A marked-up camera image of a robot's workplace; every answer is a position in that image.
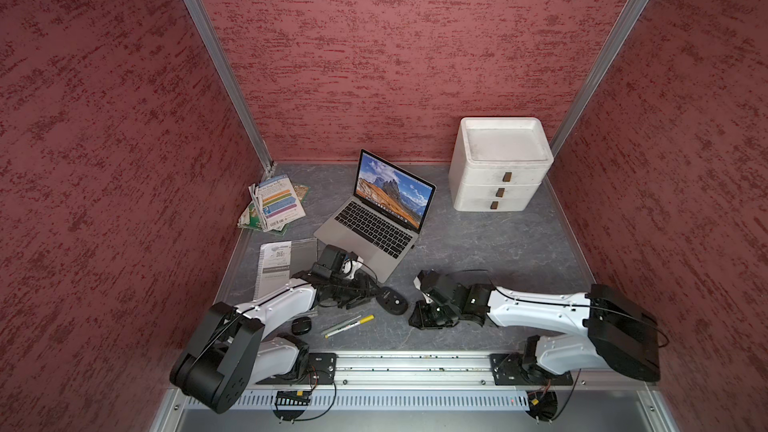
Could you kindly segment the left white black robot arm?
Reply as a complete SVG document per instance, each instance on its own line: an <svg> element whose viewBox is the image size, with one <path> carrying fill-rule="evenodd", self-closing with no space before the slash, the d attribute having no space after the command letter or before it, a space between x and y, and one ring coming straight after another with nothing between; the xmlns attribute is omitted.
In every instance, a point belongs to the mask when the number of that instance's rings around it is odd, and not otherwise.
<svg viewBox="0 0 768 432"><path fill-rule="evenodd" d="M211 306L176 359L169 380L184 395L222 414L246 388L268 378L300 381L309 367L308 345L280 334L284 323L321 305L354 308L380 294L375 273L353 252L326 246L306 270L260 299Z"/></svg>

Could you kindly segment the black wireless mouse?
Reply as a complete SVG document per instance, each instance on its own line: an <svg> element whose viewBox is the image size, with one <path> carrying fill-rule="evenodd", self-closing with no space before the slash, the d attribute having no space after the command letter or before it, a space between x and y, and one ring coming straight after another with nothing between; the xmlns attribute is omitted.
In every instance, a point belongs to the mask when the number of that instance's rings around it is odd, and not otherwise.
<svg viewBox="0 0 768 432"><path fill-rule="evenodd" d="M390 287L381 287L375 299L385 312L394 316L402 316L409 308L406 298Z"/></svg>

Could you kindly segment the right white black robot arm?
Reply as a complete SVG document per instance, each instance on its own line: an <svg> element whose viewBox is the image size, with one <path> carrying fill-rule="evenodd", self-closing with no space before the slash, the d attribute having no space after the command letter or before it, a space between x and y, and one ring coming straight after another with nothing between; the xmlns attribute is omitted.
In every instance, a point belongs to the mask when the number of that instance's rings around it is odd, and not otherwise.
<svg viewBox="0 0 768 432"><path fill-rule="evenodd" d="M522 351L491 355L498 385L571 384L572 372L587 369L611 369L646 383L661 378L655 317L609 286L537 294L492 281L465 285L435 270L420 271L414 285L423 296L409 319L417 329L440 330L462 321L535 329Z"/></svg>

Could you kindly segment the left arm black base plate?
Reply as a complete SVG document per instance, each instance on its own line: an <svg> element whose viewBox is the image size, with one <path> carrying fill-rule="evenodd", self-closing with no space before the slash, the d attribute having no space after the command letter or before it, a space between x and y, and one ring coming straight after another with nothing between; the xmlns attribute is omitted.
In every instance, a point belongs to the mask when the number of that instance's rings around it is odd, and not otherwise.
<svg viewBox="0 0 768 432"><path fill-rule="evenodd" d="M337 360L335 353L310 353L307 365L295 378L272 376L256 382L256 385L332 385Z"/></svg>

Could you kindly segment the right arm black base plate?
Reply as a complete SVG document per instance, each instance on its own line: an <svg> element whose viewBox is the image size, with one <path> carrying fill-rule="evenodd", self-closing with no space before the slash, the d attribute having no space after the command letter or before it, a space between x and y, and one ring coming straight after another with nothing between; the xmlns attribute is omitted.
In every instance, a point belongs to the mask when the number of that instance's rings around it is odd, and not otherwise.
<svg viewBox="0 0 768 432"><path fill-rule="evenodd" d="M491 354L489 359L491 373L497 386L570 386L574 383L570 372L554 375L520 353Z"/></svg>

